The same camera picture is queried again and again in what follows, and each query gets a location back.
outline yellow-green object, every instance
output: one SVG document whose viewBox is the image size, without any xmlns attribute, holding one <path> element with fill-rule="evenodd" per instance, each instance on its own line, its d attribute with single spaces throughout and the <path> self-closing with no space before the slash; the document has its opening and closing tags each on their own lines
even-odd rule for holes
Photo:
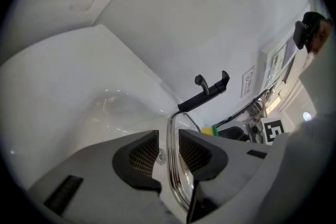
<svg viewBox="0 0 336 224">
<path fill-rule="evenodd" d="M 213 135 L 213 136 L 218 136 L 216 126 L 203 127 L 202 128 L 202 133 L 208 134 L 208 135 Z"/>
</svg>

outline black slot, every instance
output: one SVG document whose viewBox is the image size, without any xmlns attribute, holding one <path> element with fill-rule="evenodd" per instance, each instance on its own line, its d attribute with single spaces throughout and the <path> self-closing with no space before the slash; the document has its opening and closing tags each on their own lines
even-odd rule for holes
<svg viewBox="0 0 336 224">
<path fill-rule="evenodd" d="M 251 156 L 255 156 L 257 158 L 261 158 L 261 159 L 264 159 L 267 155 L 267 153 L 265 152 L 255 151 L 255 150 L 250 150 L 247 154 Z"/>
<path fill-rule="evenodd" d="M 50 195 L 44 205 L 61 216 L 82 182 L 83 178 L 69 175 Z"/>
</svg>

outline black handle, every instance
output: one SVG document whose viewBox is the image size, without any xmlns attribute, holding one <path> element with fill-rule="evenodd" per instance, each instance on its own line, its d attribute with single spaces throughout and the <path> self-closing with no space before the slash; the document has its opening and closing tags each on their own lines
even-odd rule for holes
<svg viewBox="0 0 336 224">
<path fill-rule="evenodd" d="M 226 91 L 226 86 L 230 80 L 230 76 L 227 72 L 222 71 L 222 79 L 219 80 L 215 85 L 208 88 L 205 79 L 198 75 L 195 78 L 195 83 L 197 85 L 201 85 L 203 88 L 203 92 L 199 93 L 198 95 L 191 97 L 187 101 L 183 102 L 182 104 L 178 105 L 180 112 L 189 112 L 195 108 L 198 108 L 200 105 L 210 101 L 211 99 L 215 98 L 219 94 Z"/>
</svg>

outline black mesh vent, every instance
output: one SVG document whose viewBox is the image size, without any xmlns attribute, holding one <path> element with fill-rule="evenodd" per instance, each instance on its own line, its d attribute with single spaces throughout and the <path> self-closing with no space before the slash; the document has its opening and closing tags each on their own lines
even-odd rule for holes
<svg viewBox="0 0 336 224">
<path fill-rule="evenodd" d="M 129 161 L 133 168 L 152 177 L 155 160 L 159 154 L 159 137 L 154 136 L 130 151 Z"/>
<path fill-rule="evenodd" d="M 180 154 L 190 172 L 207 165 L 211 160 L 211 152 L 185 135 L 179 136 Z"/>
</svg>

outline light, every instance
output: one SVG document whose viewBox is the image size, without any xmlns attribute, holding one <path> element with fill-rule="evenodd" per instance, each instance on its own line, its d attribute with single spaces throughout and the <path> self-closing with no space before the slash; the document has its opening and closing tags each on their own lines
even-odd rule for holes
<svg viewBox="0 0 336 224">
<path fill-rule="evenodd" d="M 303 118 L 305 121 L 311 121 L 311 114 L 309 112 L 304 112 Z"/>
</svg>

